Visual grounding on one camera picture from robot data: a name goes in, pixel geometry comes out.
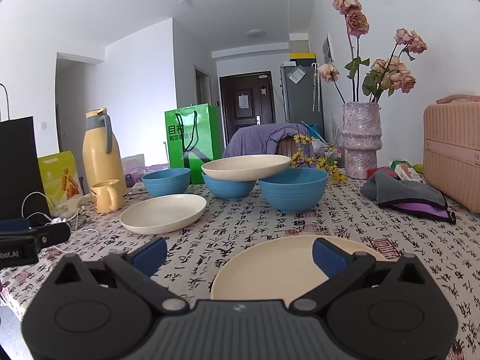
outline door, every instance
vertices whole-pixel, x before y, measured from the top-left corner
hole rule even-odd
[[[275,123],[271,72],[220,77],[226,142],[239,128]]]

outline dried rose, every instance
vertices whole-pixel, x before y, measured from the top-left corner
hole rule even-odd
[[[417,80],[413,76],[403,76],[402,77],[402,92],[409,93],[411,89],[415,86]]]
[[[346,26],[348,27],[349,35],[356,36],[365,35],[370,29],[367,17],[359,10],[351,10],[346,17]]]
[[[388,66],[388,71],[399,71],[404,74],[410,74],[409,68],[402,61],[400,61],[400,58],[396,55],[392,57],[390,65]]]
[[[402,73],[390,73],[389,76],[390,76],[390,81],[392,85],[395,85],[396,83],[399,83],[400,81],[402,81]]]
[[[413,87],[415,86],[416,82],[417,80],[413,76],[411,76],[410,74],[404,74],[401,75],[400,80],[398,80],[392,85],[392,88],[395,90],[401,88],[402,92],[409,93],[410,90],[413,89]]]
[[[352,9],[362,9],[358,0],[333,0],[333,8],[339,11],[342,15],[346,16]]]
[[[371,65],[371,69],[373,71],[380,71],[383,72],[387,67],[388,61],[384,59],[375,59],[374,63]]]
[[[415,31],[412,31],[412,35],[414,39],[409,46],[409,52],[415,54],[423,53],[427,49],[427,44]]]
[[[327,83],[337,81],[340,72],[332,64],[323,64],[317,68],[317,72]]]
[[[392,86],[392,79],[390,78],[390,74],[385,73],[382,80],[382,89],[388,89]]]
[[[413,42],[413,35],[409,30],[406,30],[405,28],[400,28],[397,30],[397,34],[393,37],[395,39],[395,42],[397,44],[411,44]]]

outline doorway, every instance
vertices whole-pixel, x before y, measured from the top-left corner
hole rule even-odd
[[[220,77],[226,142],[239,128],[275,123],[272,72]]]
[[[212,93],[210,90],[210,77],[195,67],[195,85],[197,104],[212,104]]]

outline red package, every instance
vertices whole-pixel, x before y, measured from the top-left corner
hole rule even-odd
[[[367,170],[367,178],[370,178],[378,170],[381,170],[382,172],[387,173],[390,177],[393,177],[394,179],[400,180],[400,177],[398,177],[398,174],[395,173],[395,171],[389,166],[381,166],[380,168]]]

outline purple jacket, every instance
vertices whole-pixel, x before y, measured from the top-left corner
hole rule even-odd
[[[239,155],[275,154],[278,142],[282,138],[293,137],[302,133],[308,135],[307,129],[296,123],[263,124],[240,128],[230,140],[223,152],[223,158]],[[314,148],[309,143],[303,149],[309,157],[315,157]]]

